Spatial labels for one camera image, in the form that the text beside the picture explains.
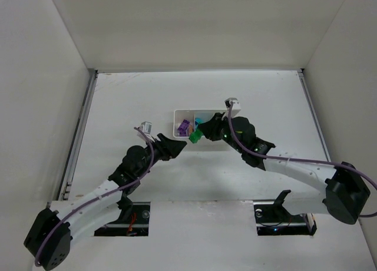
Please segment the teal lego brick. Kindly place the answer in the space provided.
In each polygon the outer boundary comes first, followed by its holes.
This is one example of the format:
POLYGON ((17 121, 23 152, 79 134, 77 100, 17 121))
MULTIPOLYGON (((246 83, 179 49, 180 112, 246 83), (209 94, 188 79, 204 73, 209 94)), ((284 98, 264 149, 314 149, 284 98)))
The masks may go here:
POLYGON ((203 124, 203 123, 205 123, 207 121, 208 121, 208 119, 207 118, 203 118, 203 117, 195 117, 195 119, 194 119, 195 125, 203 124))

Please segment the long green lego plate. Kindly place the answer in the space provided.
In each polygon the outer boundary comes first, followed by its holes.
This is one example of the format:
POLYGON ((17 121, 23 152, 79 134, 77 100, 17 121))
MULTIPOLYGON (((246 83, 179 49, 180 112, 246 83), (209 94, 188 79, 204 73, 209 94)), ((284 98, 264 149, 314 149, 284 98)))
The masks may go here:
POLYGON ((202 136, 203 136, 202 131, 199 128, 197 128, 194 132, 190 134, 188 139, 190 140, 191 143, 196 144, 202 138, 202 136))

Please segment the purple curved lego brick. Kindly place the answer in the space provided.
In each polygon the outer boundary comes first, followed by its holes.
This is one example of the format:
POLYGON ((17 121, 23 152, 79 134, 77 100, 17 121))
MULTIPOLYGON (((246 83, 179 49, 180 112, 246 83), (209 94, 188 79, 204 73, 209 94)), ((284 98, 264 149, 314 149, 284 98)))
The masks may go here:
POLYGON ((187 137, 188 131, 187 130, 178 130, 177 132, 179 137, 187 137))

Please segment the purple lego plate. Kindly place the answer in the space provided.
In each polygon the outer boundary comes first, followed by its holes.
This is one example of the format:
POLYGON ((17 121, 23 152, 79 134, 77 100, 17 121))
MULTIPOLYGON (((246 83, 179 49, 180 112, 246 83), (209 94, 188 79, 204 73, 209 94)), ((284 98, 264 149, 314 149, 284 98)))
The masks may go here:
POLYGON ((177 131, 178 132, 186 132, 188 127, 190 125, 190 122, 188 120, 183 120, 181 124, 179 125, 177 131))

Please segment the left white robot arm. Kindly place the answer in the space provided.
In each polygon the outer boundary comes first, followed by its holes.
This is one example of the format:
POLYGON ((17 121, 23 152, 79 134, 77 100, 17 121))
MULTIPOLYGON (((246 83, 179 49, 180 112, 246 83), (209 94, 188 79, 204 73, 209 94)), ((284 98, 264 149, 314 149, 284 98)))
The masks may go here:
POLYGON ((24 246, 34 257, 34 265, 53 270, 68 256, 71 247, 84 236, 120 216, 128 216, 133 203, 128 198, 158 161, 176 158, 187 145, 162 133, 157 138, 141 134, 146 146, 130 147, 115 171, 92 192, 58 210, 41 210, 24 246))

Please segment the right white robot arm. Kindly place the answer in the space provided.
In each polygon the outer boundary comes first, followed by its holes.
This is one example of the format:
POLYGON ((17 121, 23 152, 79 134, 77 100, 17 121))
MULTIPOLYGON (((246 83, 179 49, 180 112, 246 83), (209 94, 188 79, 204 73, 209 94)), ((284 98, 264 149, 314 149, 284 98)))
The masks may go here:
POLYGON ((304 183, 312 192, 283 190, 274 205, 291 214, 329 214, 345 224, 355 224, 371 192, 364 176, 353 165, 321 160, 305 160, 293 153, 279 151, 273 143, 256 135, 254 125, 245 117, 227 118, 217 113, 198 125, 206 139, 223 140, 240 153, 251 167, 278 173, 304 183))

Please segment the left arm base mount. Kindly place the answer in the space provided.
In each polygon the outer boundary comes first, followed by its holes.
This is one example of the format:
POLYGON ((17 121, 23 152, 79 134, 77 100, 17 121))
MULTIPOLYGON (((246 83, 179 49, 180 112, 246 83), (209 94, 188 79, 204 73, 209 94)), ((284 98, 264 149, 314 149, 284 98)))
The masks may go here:
POLYGON ((150 202, 133 202, 123 198, 116 204, 119 216, 103 225, 94 233, 96 237, 141 237, 148 236, 150 202))

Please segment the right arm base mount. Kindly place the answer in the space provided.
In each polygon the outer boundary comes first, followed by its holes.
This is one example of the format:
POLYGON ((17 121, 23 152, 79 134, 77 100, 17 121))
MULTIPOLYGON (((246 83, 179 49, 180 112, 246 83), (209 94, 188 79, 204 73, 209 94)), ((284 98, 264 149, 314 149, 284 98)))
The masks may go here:
POLYGON ((258 236, 314 236, 317 225, 313 214, 290 214, 283 203, 291 190, 283 190, 274 200, 253 202, 258 236))

